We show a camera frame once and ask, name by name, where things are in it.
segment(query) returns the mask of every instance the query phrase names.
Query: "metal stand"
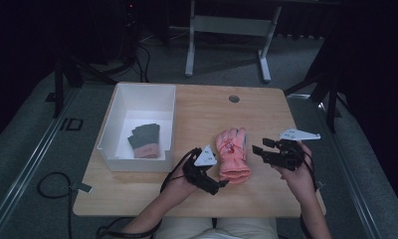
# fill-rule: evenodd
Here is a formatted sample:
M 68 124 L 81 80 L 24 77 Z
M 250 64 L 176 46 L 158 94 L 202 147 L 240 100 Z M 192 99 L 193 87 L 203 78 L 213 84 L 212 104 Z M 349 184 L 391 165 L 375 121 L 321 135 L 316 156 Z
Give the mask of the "metal stand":
M 189 49 L 187 52 L 185 76 L 193 76 L 195 32 L 211 32 L 265 37 L 265 46 L 262 50 L 258 51 L 258 57 L 261 65 L 263 80 L 265 82 L 269 82 L 271 80 L 271 74 L 268 67 L 267 54 L 274 36 L 274 31 L 277 26 L 281 9 L 282 7 L 276 8 L 272 21 L 201 16 L 195 15 L 195 0 L 191 0 Z

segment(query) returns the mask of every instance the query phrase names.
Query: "hand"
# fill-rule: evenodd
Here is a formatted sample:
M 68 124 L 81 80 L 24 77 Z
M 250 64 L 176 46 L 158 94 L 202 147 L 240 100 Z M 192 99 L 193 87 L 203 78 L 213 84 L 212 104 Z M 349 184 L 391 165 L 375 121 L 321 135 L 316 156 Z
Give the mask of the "hand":
M 186 160 L 180 163 L 171 178 L 168 180 L 164 190 L 161 192 L 161 194 L 167 197 L 167 200 L 174 203 L 174 206 L 183 202 L 198 188 L 188 182 L 186 177 L 184 177 L 183 165 L 185 162 Z
M 218 134 L 216 144 L 221 156 L 221 180 L 240 183 L 248 179 L 251 169 L 246 164 L 246 130 L 243 127 L 224 130 Z
M 298 141 L 298 145 L 301 146 L 305 152 L 305 161 L 308 165 L 311 164 L 309 155 L 311 156 L 310 149 L 304 145 L 301 141 Z M 306 203 L 310 200 L 315 200 L 315 193 L 313 187 L 313 181 L 310 176 L 310 172 L 304 163 L 295 171 L 290 171 L 283 167 L 273 166 L 273 168 L 281 174 L 281 179 L 287 182 L 293 195 L 296 197 L 299 203 Z

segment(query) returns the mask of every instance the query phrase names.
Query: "metal leg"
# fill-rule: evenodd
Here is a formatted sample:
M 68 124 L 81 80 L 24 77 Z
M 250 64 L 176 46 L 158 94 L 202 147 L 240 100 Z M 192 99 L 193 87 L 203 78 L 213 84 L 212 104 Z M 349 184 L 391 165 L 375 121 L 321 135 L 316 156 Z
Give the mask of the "metal leg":
M 274 13 L 272 23 L 270 25 L 270 29 L 268 29 L 268 35 L 266 36 L 265 46 L 262 50 L 258 51 L 259 61 L 261 64 L 262 77 L 265 82 L 271 81 L 270 69 L 268 67 L 268 62 L 267 62 L 267 54 L 271 45 L 271 41 L 273 40 L 274 37 L 274 31 L 276 30 L 277 21 L 280 17 L 281 9 L 282 7 L 277 7 Z
M 190 32 L 189 32 L 189 50 L 187 52 L 186 70 L 184 75 L 186 77 L 193 76 L 193 64 L 195 61 L 195 1 L 190 3 Z

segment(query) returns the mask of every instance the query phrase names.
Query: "rubber glove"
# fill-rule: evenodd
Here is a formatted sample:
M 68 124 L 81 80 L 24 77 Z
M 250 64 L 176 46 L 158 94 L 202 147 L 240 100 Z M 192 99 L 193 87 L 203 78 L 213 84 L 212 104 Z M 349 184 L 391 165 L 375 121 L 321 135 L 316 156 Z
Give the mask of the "rubber glove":
M 251 169 L 246 164 L 246 130 L 243 127 L 224 130 L 217 135 L 216 143 L 221 156 L 221 180 L 240 183 L 248 179 Z

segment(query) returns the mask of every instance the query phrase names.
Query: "wire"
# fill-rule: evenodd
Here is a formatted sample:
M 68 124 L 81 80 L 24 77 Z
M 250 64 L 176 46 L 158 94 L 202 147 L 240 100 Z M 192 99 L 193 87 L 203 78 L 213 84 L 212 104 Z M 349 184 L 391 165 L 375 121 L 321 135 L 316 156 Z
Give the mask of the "wire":
M 61 195 L 48 195 L 48 194 L 46 194 L 45 192 L 43 192 L 43 190 L 42 190 L 42 183 L 48 178 L 48 177 L 50 177 L 50 176 L 52 176 L 52 175 L 61 175 L 61 176 L 63 176 L 63 177 L 65 177 L 65 179 L 67 180 L 67 183 L 68 183 L 68 188 L 69 188 L 69 191 L 67 192 L 67 193 L 65 193 L 65 194 L 61 194 Z M 45 198 L 49 198 L 49 199 L 58 199 L 58 198 L 64 198 L 64 197 L 66 197 L 66 196 L 68 196 L 69 197 L 69 207 L 68 207 L 68 234 L 69 234 L 69 238 L 70 239 L 72 239 L 72 198 L 73 198 L 73 196 L 72 196 L 72 188 L 71 188 L 71 182 L 70 182 L 70 179 L 69 179 L 69 177 L 67 176 L 67 175 L 65 175 L 64 173 L 62 173 L 62 172 L 57 172 L 57 171 L 55 171 L 55 172 L 50 172 L 50 173 L 48 173 L 47 175 L 45 175 L 39 182 L 38 182 L 38 184 L 37 184 L 37 190 L 38 190 L 38 193 L 41 195 L 41 196 L 43 196 L 43 197 L 45 197 Z

